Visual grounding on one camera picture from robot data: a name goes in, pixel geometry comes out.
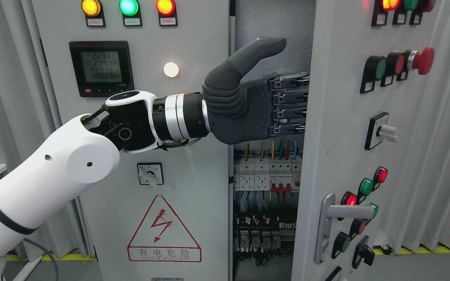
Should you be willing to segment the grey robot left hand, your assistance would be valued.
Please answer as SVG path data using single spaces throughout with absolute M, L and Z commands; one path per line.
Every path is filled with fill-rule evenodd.
M 285 47 L 283 37 L 256 38 L 206 76 L 202 94 L 210 130 L 220 142 L 232 145 L 305 132 L 308 73 L 244 78 L 261 59 Z

